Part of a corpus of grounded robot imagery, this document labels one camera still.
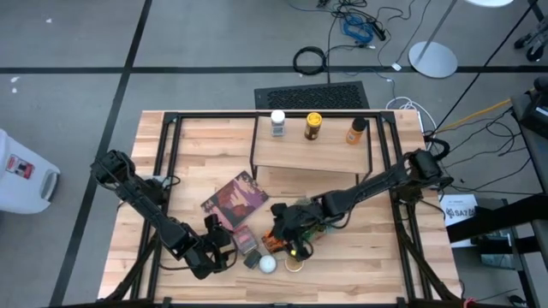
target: white trash can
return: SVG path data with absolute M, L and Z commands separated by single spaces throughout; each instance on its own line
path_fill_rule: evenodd
M 34 214 L 45 210 L 61 171 L 0 129 L 0 210 Z

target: white ball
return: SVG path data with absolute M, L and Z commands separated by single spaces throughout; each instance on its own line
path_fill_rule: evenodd
M 276 259 L 273 256 L 263 256 L 259 261 L 259 269 L 265 274 L 270 274 L 276 269 Z

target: black lid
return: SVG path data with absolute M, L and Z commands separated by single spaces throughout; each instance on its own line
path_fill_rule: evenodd
M 369 121 L 364 118 L 355 118 L 352 122 L 352 129 L 354 129 L 356 132 L 363 132 L 368 124 Z

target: black floor mat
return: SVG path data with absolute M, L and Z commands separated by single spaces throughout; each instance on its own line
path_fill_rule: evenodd
M 369 109 L 361 81 L 255 89 L 258 110 Z

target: concrete floor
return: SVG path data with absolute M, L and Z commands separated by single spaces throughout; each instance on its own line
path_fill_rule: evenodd
M 301 8 L 313 8 L 314 1 L 289 0 Z M 52 205 L 42 213 L 20 216 L 0 213 L 0 305 L 39 307 L 50 303 L 69 239 L 79 213 L 89 178 L 88 166 L 98 151 L 134 37 L 144 0 L 62 0 L 0 2 L 0 127 L 33 149 L 63 172 Z M 408 21 L 387 25 L 393 35 L 381 56 L 383 65 L 392 64 L 420 21 L 426 0 L 416 0 Z M 425 40 L 433 31 L 450 0 L 432 1 L 413 43 Z M 370 1 L 366 12 L 375 14 L 381 5 L 407 12 L 408 0 Z M 539 1 L 548 12 L 548 1 Z M 449 46 L 462 67 L 481 67 L 527 9 L 527 1 L 516 0 L 500 9 L 482 9 L 458 2 L 437 41 Z M 381 21 L 393 13 L 383 11 Z M 142 110 L 234 110 L 253 109 L 253 89 L 324 83 L 325 75 L 300 77 L 294 73 L 215 74 L 227 67 L 291 65 L 301 47 L 326 47 L 332 19 L 326 13 L 302 12 L 284 1 L 211 0 L 202 2 L 154 0 L 133 65 L 135 67 L 200 67 L 206 74 L 131 74 L 120 113 L 111 133 L 109 148 L 130 152 Z M 514 41 L 537 23 L 530 13 L 490 66 L 534 65 L 548 71 L 548 56 L 529 63 Z M 334 30 L 331 45 L 353 42 Z M 334 51 L 332 65 L 378 66 L 376 50 Z M 313 64 L 311 57 L 305 63 Z M 407 53 L 399 62 L 408 67 Z M 36 74 L 38 68 L 115 67 L 111 74 Z M 30 68 L 7 70 L 5 68 Z M 461 96 L 475 73 L 455 74 L 432 80 L 417 73 L 385 74 L 396 82 L 396 95 L 407 96 L 427 108 L 440 121 Z M 532 87 L 541 73 L 482 74 L 446 124 L 484 109 L 508 96 Z M 12 83 L 15 76 L 20 78 Z M 333 81 L 361 80 L 372 109 L 383 108 L 392 98 L 390 84 L 375 74 L 355 77 L 333 74 Z M 515 132 L 509 116 L 503 119 Z M 444 135 L 455 145 L 477 127 Z M 505 139 L 481 133 L 451 154 L 446 163 L 492 150 Z M 523 146 L 518 137 L 515 148 Z M 517 170 L 528 158 L 526 151 L 505 157 L 482 156 L 450 169 L 463 186 L 475 187 Z M 514 192 L 539 191 L 529 164 L 518 175 L 489 188 Z M 517 200 L 520 196 L 480 193 L 489 198 Z M 98 189 L 70 276 L 64 304 L 94 301 L 97 297 L 106 252 L 115 220 L 116 197 Z M 488 269 L 478 262 L 474 250 L 456 251 L 459 273 L 466 296 L 487 297 L 515 286 L 515 273 Z M 537 262 L 538 289 L 547 289 L 545 268 Z M 539 294 L 548 306 L 548 296 Z M 486 301 L 504 304 L 504 296 Z

